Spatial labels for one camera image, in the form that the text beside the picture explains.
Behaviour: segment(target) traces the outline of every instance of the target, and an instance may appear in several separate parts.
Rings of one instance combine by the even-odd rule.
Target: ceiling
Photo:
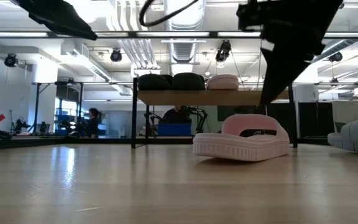
[[[237,31],[237,3],[245,1],[236,0],[207,0],[203,30],[234,30]],[[28,18],[27,13],[16,8],[7,1],[0,1],[0,30],[6,31],[39,31],[47,30],[44,26],[37,24]],[[345,8],[340,9],[336,14],[330,31],[358,31],[358,1],[345,1]],[[155,5],[158,9],[161,2]],[[147,14],[148,20],[158,19],[163,16],[163,11],[154,10]],[[104,17],[97,18],[90,24],[93,30],[109,30]],[[151,30],[166,30],[167,25],[162,24],[151,28]],[[92,58],[98,66],[103,68],[117,81],[131,81],[131,61],[123,53],[121,62],[113,63],[109,58],[113,48],[119,48],[120,45],[115,39],[100,39],[97,41],[75,40],[76,44],[85,44],[89,48],[89,57]],[[223,68],[217,68],[215,62],[216,50],[222,40],[206,39],[204,43],[198,44],[196,59],[194,61],[193,72],[205,76],[210,73],[209,77],[216,74],[234,74],[239,75],[241,80],[248,82],[263,81],[266,63],[260,56],[260,47],[267,47],[270,44],[261,42],[259,39],[232,39],[232,54],[226,60]],[[0,48],[6,46],[33,46],[42,49],[61,61],[62,67],[59,69],[60,77],[74,77],[78,81],[100,82],[101,79],[91,73],[86,67],[79,63],[73,63],[68,60],[67,55],[62,55],[60,47],[63,40],[60,39],[0,39]],[[161,73],[170,73],[171,60],[169,57],[169,48],[167,44],[161,43],[161,39],[152,39],[152,48]],[[337,43],[338,40],[325,40],[324,43],[329,46]],[[350,71],[358,70],[358,42],[341,51],[344,56],[342,62],[334,66],[329,62],[317,62],[318,75],[320,81],[330,81],[333,75],[340,75]],[[344,82],[358,81],[358,74],[351,76]],[[108,90],[106,86],[88,87],[88,90]]]

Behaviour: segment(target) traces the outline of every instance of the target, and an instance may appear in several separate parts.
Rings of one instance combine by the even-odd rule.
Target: spotlight
[[[219,67],[224,66],[224,61],[230,56],[231,44],[229,40],[224,40],[220,46],[218,53],[216,54],[216,62]]]
[[[120,49],[113,49],[110,59],[113,62],[120,62],[122,60],[122,54]]]
[[[5,66],[9,67],[9,68],[14,68],[17,67],[19,64],[18,59],[16,58],[16,54],[14,53],[9,53],[7,55],[7,57],[5,58],[4,61]]]
[[[330,62],[340,62],[342,59],[343,59],[343,56],[340,52],[335,53],[328,58],[328,60]]]

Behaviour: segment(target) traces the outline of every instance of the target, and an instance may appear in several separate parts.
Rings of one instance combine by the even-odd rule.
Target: wooden shelf
[[[146,105],[219,105],[245,106],[259,105],[262,91],[208,90],[208,91],[145,91],[138,92],[138,99]],[[284,91],[277,100],[288,99]]]

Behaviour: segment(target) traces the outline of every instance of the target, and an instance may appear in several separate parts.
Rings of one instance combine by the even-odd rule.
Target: white column
[[[33,65],[34,82],[45,83],[57,81],[58,65],[49,60],[44,60],[36,65]],[[45,88],[46,85],[42,85],[40,90]],[[31,101],[29,106],[29,124],[34,123],[35,117],[35,100],[37,94],[37,86],[33,86],[31,89]],[[38,104],[38,117],[37,123],[45,122],[50,124],[49,132],[53,132],[53,123],[55,121],[55,98],[56,98],[56,86],[50,85],[41,92],[39,95]]]

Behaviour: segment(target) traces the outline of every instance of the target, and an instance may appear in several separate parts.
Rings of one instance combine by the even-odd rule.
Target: blue bin
[[[191,124],[159,124],[159,136],[191,136]]]

